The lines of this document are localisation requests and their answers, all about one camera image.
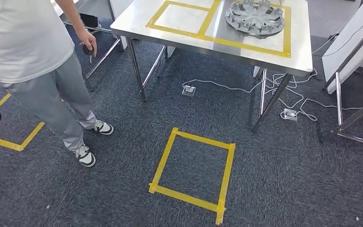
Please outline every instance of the trouser leg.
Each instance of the trouser leg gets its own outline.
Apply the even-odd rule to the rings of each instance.
[[[84,84],[76,53],[55,72],[60,96],[70,105],[80,124],[86,129],[91,129],[95,125],[96,117],[91,111],[90,95]]]
[[[58,135],[67,149],[83,145],[83,129],[62,102],[56,87],[55,71],[35,79],[1,84],[20,104]]]

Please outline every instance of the power strip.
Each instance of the power strip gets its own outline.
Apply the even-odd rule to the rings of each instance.
[[[183,91],[181,92],[185,96],[194,97],[196,88],[188,85],[183,86]]]

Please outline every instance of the yellow tape square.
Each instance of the yellow tape square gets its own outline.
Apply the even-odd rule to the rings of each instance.
[[[174,139],[176,138],[176,136],[181,136],[190,140],[195,140],[198,142],[202,142],[202,143],[206,143],[212,146],[216,146],[216,147],[220,147],[220,148],[224,148],[228,150],[227,153],[227,159],[226,159],[226,165],[225,165],[225,171],[224,171],[224,175],[223,175],[223,179],[222,179],[222,184],[221,184],[221,190],[220,190],[220,194],[219,194],[219,199],[218,199],[218,204],[214,204],[208,201],[204,201],[180,192],[176,192],[174,190],[159,186],[159,179],[161,178],[162,172],[164,170],[166,161],[169,157],[169,153],[170,150],[172,149],[172,145],[174,142]],[[149,189],[148,191],[150,193],[161,193],[176,199],[179,199],[181,201],[187,202],[187,203],[191,203],[193,205],[205,208],[207,210],[211,210],[213,212],[216,212],[216,221],[215,223],[217,225],[222,224],[223,222],[223,214],[225,212],[225,201],[226,201],[226,192],[227,192],[227,187],[229,185],[229,179],[230,179],[230,172],[232,170],[232,164],[233,164],[233,157],[234,157],[234,149],[236,147],[236,144],[231,143],[231,144],[227,144],[227,143],[222,143],[216,140],[211,140],[208,138],[204,138],[201,136],[196,136],[196,135],[192,135],[189,133],[185,133],[185,132],[181,132],[179,131],[178,128],[173,128],[172,132],[169,136],[169,140],[166,144],[164,153],[161,157],[161,160],[159,161],[158,164],[158,168],[156,169],[154,178],[152,180],[152,182],[149,184]]]
[[[0,107],[10,98],[10,94],[6,94],[1,100],[0,100]],[[9,149],[13,149],[16,151],[22,151],[24,148],[31,142],[31,140],[36,136],[36,134],[41,130],[41,128],[45,124],[43,122],[40,122],[33,131],[27,136],[27,138],[21,143],[16,144],[10,141],[6,141],[3,139],[0,139],[0,146],[6,147]]]
[[[292,29],[291,28],[291,25],[292,25],[292,23],[291,23],[292,9],[291,9],[291,7],[272,4],[273,7],[282,8],[285,12],[285,27],[283,29],[283,34],[284,34],[283,50],[277,51],[277,50],[273,50],[273,49],[258,47],[258,46],[254,46],[254,45],[244,44],[244,43],[235,42],[235,41],[231,41],[231,40],[227,40],[227,39],[215,38],[215,37],[206,35],[209,25],[211,24],[212,19],[214,18],[214,15],[215,15],[217,9],[219,8],[220,3],[221,3],[221,0],[214,0],[211,8],[203,8],[203,7],[199,7],[199,6],[195,6],[195,5],[167,0],[163,3],[163,5],[159,8],[159,10],[150,19],[150,21],[147,23],[146,27],[165,31],[165,32],[170,32],[170,33],[174,33],[174,34],[178,34],[178,35],[184,35],[184,36],[188,36],[188,37],[192,37],[192,38],[197,38],[197,39],[201,39],[201,40],[205,40],[205,41],[210,41],[210,42],[214,42],[217,44],[223,44],[223,45],[228,45],[228,46],[232,46],[232,47],[236,47],[236,48],[248,49],[248,50],[252,50],[252,51],[272,54],[272,55],[280,56],[280,57],[284,57],[284,58],[291,57],[291,29]],[[197,33],[194,33],[194,32],[189,32],[189,31],[185,31],[185,30],[164,27],[164,26],[156,24],[156,22],[158,21],[160,16],[165,12],[165,10],[170,5],[207,11],[207,17],[205,18],[204,22],[202,23],[199,31]]]

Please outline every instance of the metal rod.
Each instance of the metal rod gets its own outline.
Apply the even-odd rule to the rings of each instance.
[[[262,87],[261,87],[261,101],[259,105],[259,118],[264,112],[266,86],[267,86],[267,69],[264,69],[262,72]]]
[[[112,1],[108,0],[108,6],[109,6],[109,12],[111,14],[112,17],[112,22],[115,21],[116,17],[115,14],[113,13],[113,5],[112,5]]]
[[[104,56],[99,60],[99,62],[91,69],[91,71],[86,75],[86,78],[89,79],[90,76],[95,72],[95,70],[101,65],[101,63],[108,57],[108,55],[114,50],[114,48],[119,44],[120,39],[116,40],[113,45],[109,48],[109,50],[104,54]]]
[[[150,79],[150,78],[151,78],[151,76],[152,76],[152,73],[154,72],[155,68],[157,67],[157,65],[158,65],[159,61],[161,60],[161,57],[162,57],[162,55],[164,54],[165,50],[166,50],[166,46],[163,46],[163,47],[162,47],[162,49],[161,49],[161,51],[160,51],[160,53],[159,53],[159,55],[158,55],[158,57],[156,58],[156,60],[155,60],[155,62],[154,62],[154,65],[151,67],[151,70],[149,71],[149,73],[148,73],[147,77],[146,77],[146,78],[145,78],[145,80],[144,80],[143,88],[145,88],[145,86],[147,85],[147,83],[148,83],[149,79]]]
[[[340,77],[338,72],[336,72],[336,97],[337,97],[337,120],[339,122],[339,125],[341,125],[343,123],[342,93],[340,90]]]
[[[332,129],[330,133],[326,135],[326,137],[323,139],[324,141],[329,141],[332,136],[336,135],[337,133],[341,132],[342,130],[346,129],[348,126],[350,126],[352,123],[357,121],[360,117],[363,116],[363,108],[359,111],[355,112],[353,115],[351,115],[347,120],[342,122],[341,125],[337,126],[336,128]]]
[[[351,51],[351,53],[347,56],[347,58],[342,62],[342,64],[339,66],[339,68],[336,70],[336,72],[341,72],[342,69],[351,61],[351,59],[357,54],[357,52],[361,49],[363,46],[363,38],[361,41],[355,46],[355,48]],[[326,82],[326,84],[323,86],[323,89],[328,89],[329,85],[333,82],[334,78],[333,76],[329,78],[329,80]]]
[[[66,24],[66,25],[72,25],[71,23],[69,23],[67,21],[64,21],[63,23]],[[84,26],[84,28],[112,34],[112,30],[106,29],[106,28],[101,28],[101,27],[87,27],[87,26]]]
[[[140,95],[143,101],[146,100],[145,93],[144,93],[144,87],[141,83],[141,76],[140,76],[140,70],[138,69],[138,63],[136,58],[136,52],[134,51],[134,44],[131,38],[126,37],[127,46],[129,46],[130,50],[130,57],[131,57],[131,63],[133,64],[134,74],[136,76],[137,85],[140,90]]]
[[[280,95],[284,91],[285,87],[289,84],[290,79],[293,76],[291,74],[286,74],[285,78],[283,78],[282,83],[280,83],[279,87],[277,88],[275,94],[272,96],[271,100],[269,101],[267,107],[264,110],[264,113],[261,115],[261,117],[257,120],[257,122],[254,125],[254,128],[252,129],[253,132],[256,132],[266,116],[269,114],[271,108],[276,103],[276,101],[279,99]]]
[[[93,91],[93,87],[91,86],[90,81],[86,78],[86,76],[84,74],[83,74],[83,80],[84,80],[84,85],[86,86],[87,90]]]
[[[355,140],[357,142],[363,143],[363,138],[359,138],[359,137],[356,137],[356,136],[347,135],[347,134],[341,133],[341,132],[338,132],[337,135],[339,135],[341,137],[344,137],[344,138],[347,138],[347,139],[351,139],[351,140]]]

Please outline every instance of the floor outlet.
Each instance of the floor outlet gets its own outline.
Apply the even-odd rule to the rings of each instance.
[[[185,95],[185,96],[194,97],[195,90],[196,90],[195,87],[185,85],[183,87],[182,94]]]
[[[283,119],[285,120],[291,120],[291,121],[297,121],[297,111],[295,110],[289,110],[289,109],[286,109],[283,111],[283,114],[282,114],[282,117]]]

